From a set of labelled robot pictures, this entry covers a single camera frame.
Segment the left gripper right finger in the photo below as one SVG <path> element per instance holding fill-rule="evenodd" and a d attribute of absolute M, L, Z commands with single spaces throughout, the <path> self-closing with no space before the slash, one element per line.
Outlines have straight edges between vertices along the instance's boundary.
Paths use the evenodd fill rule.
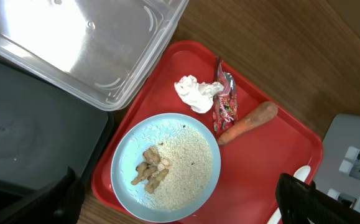
<path fill-rule="evenodd" d="M 360 224 L 360 213 L 282 173 L 275 190 L 283 224 Z"/>

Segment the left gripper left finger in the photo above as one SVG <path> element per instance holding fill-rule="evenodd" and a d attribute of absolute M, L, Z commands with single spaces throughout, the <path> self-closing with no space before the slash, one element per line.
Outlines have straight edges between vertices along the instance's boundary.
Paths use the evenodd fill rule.
<path fill-rule="evenodd" d="M 0 210 L 0 224 L 75 224 L 85 199 L 85 185 L 72 168 L 53 182 Z"/>

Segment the white plastic spoon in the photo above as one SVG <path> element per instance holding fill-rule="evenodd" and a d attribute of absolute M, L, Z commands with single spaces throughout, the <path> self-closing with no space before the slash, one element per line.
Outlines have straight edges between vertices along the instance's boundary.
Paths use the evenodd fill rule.
<path fill-rule="evenodd" d="M 310 166 L 302 166 L 298 170 L 295 171 L 293 176 L 296 179 L 301 180 L 302 182 L 304 182 L 307 179 L 310 171 L 311 171 Z M 279 221 L 281 220 L 281 218 L 282 218 L 282 215 L 281 215 L 280 209 L 279 209 L 279 207 L 277 207 L 275 212 L 269 218 L 267 224 L 278 224 Z"/>

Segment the orange carrot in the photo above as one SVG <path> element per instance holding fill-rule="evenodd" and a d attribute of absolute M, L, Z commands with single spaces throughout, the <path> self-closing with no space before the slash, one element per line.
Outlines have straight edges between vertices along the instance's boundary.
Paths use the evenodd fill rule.
<path fill-rule="evenodd" d="M 278 113 L 278 107 L 271 101 L 261 103 L 247 116 L 226 130 L 217 140 L 220 146 L 226 145 L 240 135 L 272 120 Z"/>

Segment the red snack wrapper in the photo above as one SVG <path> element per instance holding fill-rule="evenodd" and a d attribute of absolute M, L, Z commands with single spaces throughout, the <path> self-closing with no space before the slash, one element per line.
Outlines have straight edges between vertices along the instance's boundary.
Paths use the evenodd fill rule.
<path fill-rule="evenodd" d="M 213 129 L 219 136 L 238 120 L 238 101 L 233 76 L 222 68 L 222 59 L 216 57 L 215 80 L 223 85 L 223 90 L 213 98 Z"/>

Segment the white tissue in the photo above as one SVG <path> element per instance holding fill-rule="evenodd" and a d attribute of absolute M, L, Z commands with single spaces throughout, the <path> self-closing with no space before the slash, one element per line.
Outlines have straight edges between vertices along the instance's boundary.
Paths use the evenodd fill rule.
<path fill-rule="evenodd" d="M 189 105 L 192 111 L 200 114 L 208 112 L 213 106 L 215 94 L 224 90 L 220 82 L 198 83 L 193 75 L 182 77 L 174 83 L 174 88 L 180 99 Z"/>

